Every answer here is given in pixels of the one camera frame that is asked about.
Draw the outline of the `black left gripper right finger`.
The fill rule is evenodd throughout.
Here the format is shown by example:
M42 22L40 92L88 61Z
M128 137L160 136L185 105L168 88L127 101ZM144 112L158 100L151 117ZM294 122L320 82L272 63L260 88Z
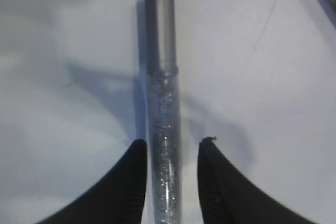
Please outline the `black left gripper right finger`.
M218 149L214 137L198 146L198 197L204 223L311 223L250 182Z

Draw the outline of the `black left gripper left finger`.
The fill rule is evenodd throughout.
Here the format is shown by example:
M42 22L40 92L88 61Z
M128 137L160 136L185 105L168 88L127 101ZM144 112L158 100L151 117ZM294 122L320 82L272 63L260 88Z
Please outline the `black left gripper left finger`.
M89 190L42 223L141 223L147 184L147 144L135 140Z

